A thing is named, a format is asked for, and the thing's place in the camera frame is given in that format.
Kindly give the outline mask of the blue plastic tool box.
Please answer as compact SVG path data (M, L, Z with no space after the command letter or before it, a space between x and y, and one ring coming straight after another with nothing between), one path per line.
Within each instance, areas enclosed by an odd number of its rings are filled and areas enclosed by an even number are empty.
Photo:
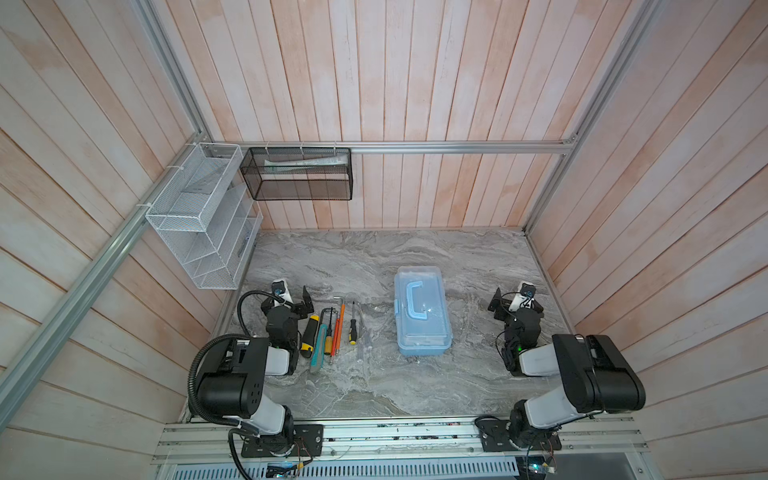
M394 313L399 351L438 356L453 342L442 273L434 266L404 266L395 275Z

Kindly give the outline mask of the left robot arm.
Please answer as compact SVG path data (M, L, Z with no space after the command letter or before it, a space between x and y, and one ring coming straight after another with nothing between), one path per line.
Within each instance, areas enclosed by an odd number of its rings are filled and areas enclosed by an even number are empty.
M264 299L265 337L253 335L243 317L243 303L252 296ZM293 415L267 396L265 379L295 372L302 351L299 322L313 312L309 292L303 289L295 301L284 280L273 282L269 291L243 293L236 305L242 332L208 341L192 361L187 379L190 412L231 427L246 445L273 456L291 454L296 444Z

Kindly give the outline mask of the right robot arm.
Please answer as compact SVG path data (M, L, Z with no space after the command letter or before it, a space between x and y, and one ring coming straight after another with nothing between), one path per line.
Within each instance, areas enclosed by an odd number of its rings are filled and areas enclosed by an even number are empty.
M554 334L538 343L543 306L536 287L494 292L488 310L504 329L494 341L506 370L515 377L560 378L560 385L515 403L506 426L508 442L523 450L551 446L564 425L601 413L641 410L646 391L613 340L606 335Z

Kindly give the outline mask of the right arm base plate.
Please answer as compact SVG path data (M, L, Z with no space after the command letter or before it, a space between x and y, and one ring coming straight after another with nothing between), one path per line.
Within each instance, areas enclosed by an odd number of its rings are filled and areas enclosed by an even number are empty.
M559 451L562 443L556 430L536 429L526 420L502 420L484 415L474 419L484 452Z

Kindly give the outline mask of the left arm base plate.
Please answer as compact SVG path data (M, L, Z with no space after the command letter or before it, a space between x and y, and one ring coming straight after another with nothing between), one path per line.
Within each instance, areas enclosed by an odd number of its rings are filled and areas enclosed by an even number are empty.
M298 424L292 434L286 431L276 435L261 435L243 443L241 456L252 458L319 457L323 450L324 426L321 424Z

